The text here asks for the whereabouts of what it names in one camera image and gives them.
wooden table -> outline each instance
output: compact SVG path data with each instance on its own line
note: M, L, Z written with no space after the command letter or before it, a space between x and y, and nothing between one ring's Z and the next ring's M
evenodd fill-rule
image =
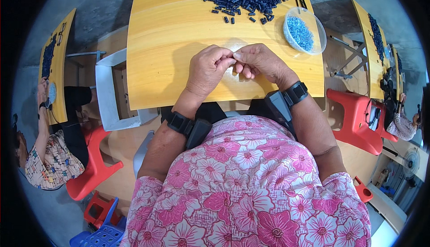
M313 12L310 0L305 2ZM127 40L130 109L173 105L187 82L191 57L211 44L236 51L264 43L298 74L313 97L323 97L322 55L298 52L283 36L284 15L294 6L295 0L279 4L273 9L275 19L265 25L259 21L262 14L253 16L253 23L244 9L235 16L235 24L225 24L224 13L211 13L213 2L133 0ZM264 76L248 80L230 67L206 101L263 98L276 89Z
M355 11L358 16L358 20L360 22L361 31L363 32L364 43L366 45L366 54L367 54L367 62L368 62L368 85L369 85L369 97L371 99L384 99L384 91L381 89L380 81L382 76L390 67L390 61L388 57L385 56L384 53L384 65L379 60L378 51L376 50L376 46L373 42L373 31L370 25L370 20L368 13L363 9L355 0L352 0ZM387 46L387 42L385 40L385 35L382 29L379 27L379 31L382 36L382 43L384 47Z
M397 89L397 100L399 100L400 98L400 94L402 93L400 90L403 91L403 89L400 89L400 84L401 84L401 77L402 75L399 73L399 60L397 58L397 50L393 47L391 49L393 51L393 55L394 55L394 62L395 62L395 68L396 68L396 89Z
M40 55L39 77L37 78L37 82L39 82L40 78L42 77L42 63L45 47L51 43L52 37L56 35L57 42L54 47L54 53L51 62L49 83L55 83L57 88L57 97L52 104L52 110L48 110L50 125L67 121L66 104L64 102L64 58L66 56L66 46L67 40L69 38L70 26L72 25L75 12L76 8L74 8L66 16L66 18L63 19L63 21L58 25L58 27L51 33L51 36L48 38L45 45L43 46L42 53Z

concrete floor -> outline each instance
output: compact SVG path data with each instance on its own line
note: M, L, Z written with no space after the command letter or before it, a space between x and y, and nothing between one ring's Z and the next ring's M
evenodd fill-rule
M311 0L312 3L327 0ZM408 96L405 112L409 118L421 103L422 86L426 82L422 46L412 23L398 0L356 0L384 29L387 42L398 48L406 74ZM12 113L19 116L18 128L24 133L28 147L37 136L36 86L40 51L51 31L74 8L77 8L67 51L75 52L101 36L128 24L132 0L47 0L33 24L19 61ZM414 137L416 143L421 136ZM25 179L24 191L36 217L57 246L68 246L68 240L83 231L83 205L67 196L65 188L42 192Z

gray chair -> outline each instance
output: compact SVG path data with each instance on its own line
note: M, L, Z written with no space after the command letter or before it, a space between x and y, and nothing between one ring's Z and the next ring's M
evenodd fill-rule
M225 115L227 117L233 117L238 115L244 115L246 114L246 111L226 111ZM133 158L133 171L135 173L135 178L137 179L137 172L139 171L140 167L142 166L143 158L145 158L146 151L148 150L148 143L152 140L152 137L154 137L154 131L151 130L148 132L148 135L146 135L146 138L143 140L142 144L140 145L139 149L137 149L137 152Z

hand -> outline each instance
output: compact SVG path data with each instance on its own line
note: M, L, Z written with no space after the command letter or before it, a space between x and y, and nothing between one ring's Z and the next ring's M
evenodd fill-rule
M299 80L295 72L262 43L244 46L233 56L237 60L236 72L243 73L246 78L254 79L256 75L263 73L271 83L276 83L280 89L288 88L287 85L293 85Z
M46 101L46 77L40 79L37 85L37 106Z
M405 93L401 93L399 99L400 99L399 101L404 104L405 101L406 101L406 94Z
M186 90L202 101L216 88L225 71L236 63L233 52L227 48L211 45L190 61L190 74Z

